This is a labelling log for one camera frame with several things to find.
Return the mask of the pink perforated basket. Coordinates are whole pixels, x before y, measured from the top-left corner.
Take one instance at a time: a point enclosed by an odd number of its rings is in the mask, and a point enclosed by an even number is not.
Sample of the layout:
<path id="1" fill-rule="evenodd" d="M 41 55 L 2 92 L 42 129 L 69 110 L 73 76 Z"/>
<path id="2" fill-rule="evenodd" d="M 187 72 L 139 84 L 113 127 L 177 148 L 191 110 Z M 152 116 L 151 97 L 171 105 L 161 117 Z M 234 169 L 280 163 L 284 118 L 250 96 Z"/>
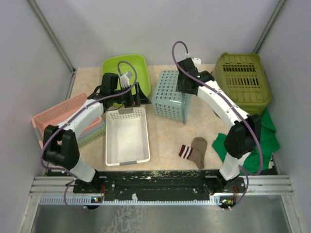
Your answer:
<path id="1" fill-rule="evenodd" d="M 87 93 L 82 93 L 60 104 L 57 104 L 54 107 L 49 108 L 48 110 L 32 118 L 33 128 L 35 130 L 35 134 L 40 144 L 40 147 L 43 147 L 43 135 L 45 128 L 48 125 L 58 125 L 59 123 L 69 118 L 84 104 L 86 100 L 87 100 Z M 104 120 L 101 117 L 96 118 L 96 120 L 94 120 L 82 132 L 82 134 L 87 133 L 88 131 L 96 128 L 97 126 L 100 125 L 102 121 Z"/>

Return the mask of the light blue perforated basket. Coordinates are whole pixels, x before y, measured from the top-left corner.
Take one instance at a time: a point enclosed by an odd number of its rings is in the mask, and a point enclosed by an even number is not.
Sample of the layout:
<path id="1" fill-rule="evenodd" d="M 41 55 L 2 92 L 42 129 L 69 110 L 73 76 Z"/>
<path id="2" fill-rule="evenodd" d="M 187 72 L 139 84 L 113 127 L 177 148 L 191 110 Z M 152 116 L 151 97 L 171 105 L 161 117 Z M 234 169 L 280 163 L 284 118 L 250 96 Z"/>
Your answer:
<path id="1" fill-rule="evenodd" d="M 152 105 L 157 116 L 186 124 L 191 95 L 176 91 L 178 74 L 177 70 L 164 70 L 160 73 Z"/>

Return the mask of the olive green large container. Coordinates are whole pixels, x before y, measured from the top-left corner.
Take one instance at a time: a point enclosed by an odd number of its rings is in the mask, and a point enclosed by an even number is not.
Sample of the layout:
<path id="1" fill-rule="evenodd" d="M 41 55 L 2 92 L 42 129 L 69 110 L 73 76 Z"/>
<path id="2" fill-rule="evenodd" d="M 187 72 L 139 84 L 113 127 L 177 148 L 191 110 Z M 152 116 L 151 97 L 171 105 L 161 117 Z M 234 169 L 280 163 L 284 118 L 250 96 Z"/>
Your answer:
<path id="1" fill-rule="evenodd" d="M 219 87 L 250 115 L 261 116 L 272 93 L 256 53 L 223 53 L 212 71 Z"/>

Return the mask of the lime green plastic tub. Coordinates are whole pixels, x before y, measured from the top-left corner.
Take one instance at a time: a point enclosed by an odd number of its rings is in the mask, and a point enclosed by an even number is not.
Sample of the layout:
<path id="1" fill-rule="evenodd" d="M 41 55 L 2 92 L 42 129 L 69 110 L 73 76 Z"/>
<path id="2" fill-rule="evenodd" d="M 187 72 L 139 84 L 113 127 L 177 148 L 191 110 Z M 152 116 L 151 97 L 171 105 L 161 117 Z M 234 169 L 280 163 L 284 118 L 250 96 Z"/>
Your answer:
<path id="1" fill-rule="evenodd" d="M 151 93 L 151 83 L 145 58 L 139 54 L 129 54 L 109 58 L 102 64 L 102 75 L 105 73 L 119 74 L 117 66 L 119 61 L 127 61 L 135 68 L 138 75 L 137 82 L 144 95 L 148 97 Z"/>

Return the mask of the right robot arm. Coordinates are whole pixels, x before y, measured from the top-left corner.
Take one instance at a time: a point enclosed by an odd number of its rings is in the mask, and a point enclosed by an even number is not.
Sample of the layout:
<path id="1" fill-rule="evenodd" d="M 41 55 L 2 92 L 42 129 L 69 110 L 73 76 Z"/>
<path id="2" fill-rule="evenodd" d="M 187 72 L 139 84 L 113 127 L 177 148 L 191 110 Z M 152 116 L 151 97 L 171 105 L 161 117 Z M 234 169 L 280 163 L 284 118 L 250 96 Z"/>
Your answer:
<path id="1" fill-rule="evenodd" d="M 221 177 L 217 180 L 218 188 L 228 192 L 234 187 L 234 178 L 240 174 L 249 154 L 255 148 L 261 151 L 261 119 L 236 105 L 209 72 L 198 71 L 193 59 L 186 58 L 175 64 L 179 72 L 176 90 L 205 101 L 229 128 L 224 142 L 226 156 L 219 170 Z"/>

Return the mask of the white perforated basket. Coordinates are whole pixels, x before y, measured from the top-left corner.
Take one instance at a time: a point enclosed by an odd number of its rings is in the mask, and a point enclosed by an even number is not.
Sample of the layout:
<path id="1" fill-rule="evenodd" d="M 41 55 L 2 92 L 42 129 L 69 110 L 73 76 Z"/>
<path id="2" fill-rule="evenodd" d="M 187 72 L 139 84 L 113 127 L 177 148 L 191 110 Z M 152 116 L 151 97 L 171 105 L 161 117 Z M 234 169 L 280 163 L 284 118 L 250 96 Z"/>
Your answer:
<path id="1" fill-rule="evenodd" d="M 125 166 L 150 161 L 146 110 L 143 107 L 106 113 L 105 164 Z"/>

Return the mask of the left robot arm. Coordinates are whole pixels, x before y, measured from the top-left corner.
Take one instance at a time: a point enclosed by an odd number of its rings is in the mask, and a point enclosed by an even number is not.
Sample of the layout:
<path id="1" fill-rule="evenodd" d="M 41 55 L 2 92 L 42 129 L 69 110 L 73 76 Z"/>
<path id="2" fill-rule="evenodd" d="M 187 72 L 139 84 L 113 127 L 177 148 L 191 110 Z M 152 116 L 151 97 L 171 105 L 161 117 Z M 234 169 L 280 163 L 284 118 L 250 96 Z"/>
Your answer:
<path id="1" fill-rule="evenodd" d="M 44 130 L 41 161 L 84 181 L 88 191 L 98 191 L 101 180 L 97 170 L 80 158 L 77 139 L 91 122 L 102 116 L 114 103 L 122 104 L 125 108 L 151 104 L 137 81 L 130 84 L 132 76 L 136 74 L 130 71 L 120 75 L 105 73 L 102 84 L 73 115 L 56 126 L 48 125 Z"/>

